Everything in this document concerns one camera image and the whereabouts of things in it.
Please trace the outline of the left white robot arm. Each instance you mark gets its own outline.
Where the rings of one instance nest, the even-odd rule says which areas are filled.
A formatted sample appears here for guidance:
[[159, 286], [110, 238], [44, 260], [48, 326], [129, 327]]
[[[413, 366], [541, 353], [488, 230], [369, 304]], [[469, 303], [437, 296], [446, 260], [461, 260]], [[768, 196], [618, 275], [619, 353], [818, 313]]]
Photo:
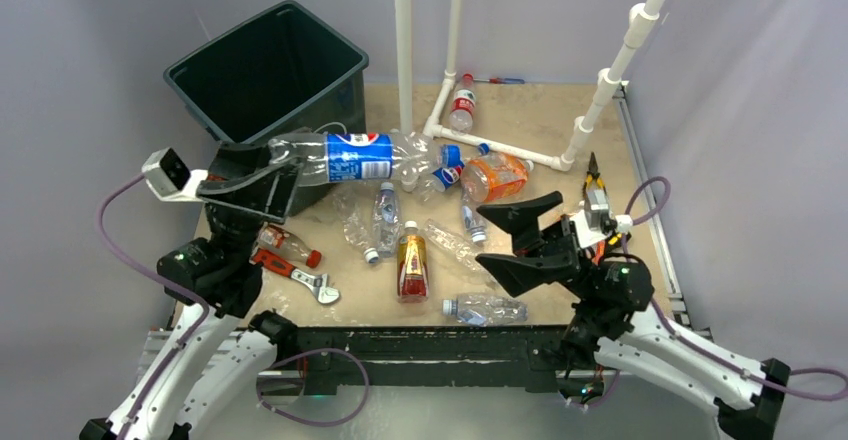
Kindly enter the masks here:
[[284, 369], [297, 359], [295, 325], [270, 311], [230, 360], [216, 360], [262, 288], [253, 244], [266, 222], [285, 220], [304, 160], [278, 160], [265, 147], [224, 146], [220, 155], [252, 160], [246, 176], [222, 180], [192, 170], [171, 148], [152, 153], [130, 186], [145, 183], [162, 202], [203, 204], [211, 235], [162, 256], [154, 270], [139, 264], [108, 236], [103, 243], [123, 263], [159, 283], [182, 303], [176, 326], [126, 399], [106, 418], [89, 420], [82, 439], [199, 439], [209, 424], [267, 363]]

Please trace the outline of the large orange soda bottle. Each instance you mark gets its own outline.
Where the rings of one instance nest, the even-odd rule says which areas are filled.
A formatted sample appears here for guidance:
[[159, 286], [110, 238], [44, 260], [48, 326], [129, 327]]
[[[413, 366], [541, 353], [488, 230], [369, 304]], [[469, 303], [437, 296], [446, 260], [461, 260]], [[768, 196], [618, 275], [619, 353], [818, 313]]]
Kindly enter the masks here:
[[491, 152], [470, 160], [460, 182], [473, 202], [492, 203], [520, 193], [534, 168], [530, 160]]

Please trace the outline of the large pepsi bottle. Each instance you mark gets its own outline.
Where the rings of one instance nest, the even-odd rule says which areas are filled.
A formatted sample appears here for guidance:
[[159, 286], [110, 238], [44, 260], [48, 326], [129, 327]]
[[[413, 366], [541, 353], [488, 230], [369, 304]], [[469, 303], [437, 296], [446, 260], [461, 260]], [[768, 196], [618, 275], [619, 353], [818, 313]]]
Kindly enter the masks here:
[[426, 174], [461, 159], [460, 147], [420, 133], [287, 133], [268, 142], [270, 162], [298, 160], [304, 187], [350, 181], [416, 184]]

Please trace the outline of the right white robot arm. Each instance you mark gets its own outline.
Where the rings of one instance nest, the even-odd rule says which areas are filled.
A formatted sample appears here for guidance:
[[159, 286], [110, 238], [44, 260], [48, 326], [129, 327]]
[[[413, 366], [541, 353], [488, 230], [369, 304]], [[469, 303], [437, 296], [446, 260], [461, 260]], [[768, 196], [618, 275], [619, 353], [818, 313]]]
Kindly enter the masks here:
[[636, 375], [704, 408], [733, 439], [773, 438], [789, 366], [735, 354], [670, 320], [646, 264], [619, 252], [591, 260], [568, 217], [541, 228], [539, 217], [562, 201], [552, 192], [478, 209], [511, 237], [511, 254], [476, 258], [510, 296], [556, 283], [577, 299], [559, 345], [543, 356], [567, 372], [601, 365]]

